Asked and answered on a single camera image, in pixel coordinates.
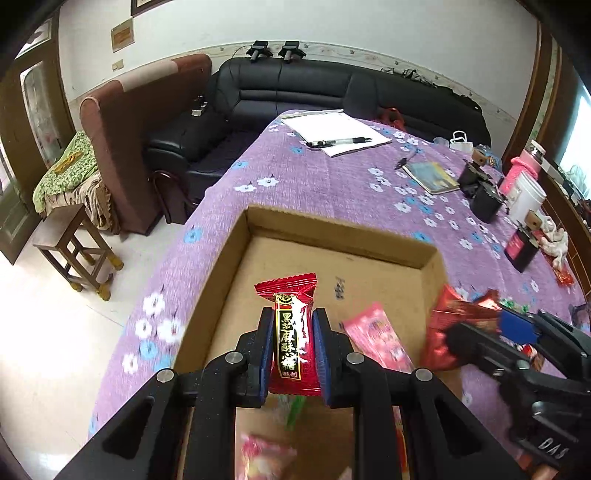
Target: tiled floor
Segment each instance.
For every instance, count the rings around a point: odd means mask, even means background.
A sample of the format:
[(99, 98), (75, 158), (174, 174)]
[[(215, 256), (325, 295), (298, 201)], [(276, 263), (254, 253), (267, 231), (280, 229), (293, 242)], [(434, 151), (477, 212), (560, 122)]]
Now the tiled floor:
[(125, 263), (108, 302), (72, 290), (30, 243), (14, 266), (0, 255), (0, 430), (33, 480), (53, 479), (85, 443), (123, 326), (182, 228), (161, 220), (148, 237), (106, 236)]

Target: cardboard tray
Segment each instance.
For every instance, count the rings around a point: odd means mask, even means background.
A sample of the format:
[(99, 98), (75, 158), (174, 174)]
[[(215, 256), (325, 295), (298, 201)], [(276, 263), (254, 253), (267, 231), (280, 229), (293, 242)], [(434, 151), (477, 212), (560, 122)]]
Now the cardboard tray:
[[(315, 272), (314, 306), (324, 307), (333, 330), (378, 301), (384, 305), (404, 348), (419, 366), (426, 320), (447, 282), (434, 246), (352, 223), (264, 206), (250, 206), (236, 221), (187, 326), (174, 369), (203, 368), (255, 330), (265, 306), (256, 283)], [(335, 287), (344, 286), (342, 299)], [(443, 381), (461, 395), (457, 371)], [(269, 395), (260, 410), (236, 412), (236, 461), (241, 433), (286, 442), (298, 450), (286, 478), (336, 480), (350, 466), (353, 422), (350, 409), (330, 410), (308, 397), (295, 429), (287, 432)]]

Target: green blanket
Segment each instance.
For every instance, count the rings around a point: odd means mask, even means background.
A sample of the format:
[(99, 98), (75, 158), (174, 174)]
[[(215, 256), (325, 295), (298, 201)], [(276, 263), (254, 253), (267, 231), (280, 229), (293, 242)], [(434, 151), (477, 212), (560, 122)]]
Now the green blanket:
[[(82, 156), (61, 173), (56, 173), (56, 169), (58, 169), (58, 172), (60, 170), (60, 164), (67, 161), (70, 154), (76, 152), (82, 152)], [(90, 138), (83, 131), (77, 132), (64, 154), (43, 175), (43, 178), (33, 191), (33, 204), (37, 213), (45, 210), (46, 196), (57, 195), (75, 189), (97, 169), (95, 151), (92, 148)]]

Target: white paper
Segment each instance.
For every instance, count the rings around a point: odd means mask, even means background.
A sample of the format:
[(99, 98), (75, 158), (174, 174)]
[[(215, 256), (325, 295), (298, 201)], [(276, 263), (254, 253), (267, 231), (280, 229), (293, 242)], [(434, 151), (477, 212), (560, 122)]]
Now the white paper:
[(334, 145), (322, 150), (330, 157), (350, 151), (375, 147), (389, 143), (391, 140), (368, 125), (343, 112), (324, 113), (322, 115), (306, 115), (282, 120), (288, 127), (295, 130), (307, 142), (320, 140), (340, 140), (342, 138), (368, 137), (371, 142)]

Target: pink candy wrapper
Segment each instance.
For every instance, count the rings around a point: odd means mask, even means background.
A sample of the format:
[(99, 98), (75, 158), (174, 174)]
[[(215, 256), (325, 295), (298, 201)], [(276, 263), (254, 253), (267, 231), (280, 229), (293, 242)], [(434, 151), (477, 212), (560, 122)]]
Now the pink candy wrapper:
[(242, 435), (242, 461), (236, 480), (279, 480), (296, 457), (293, 448), (254, 435)]

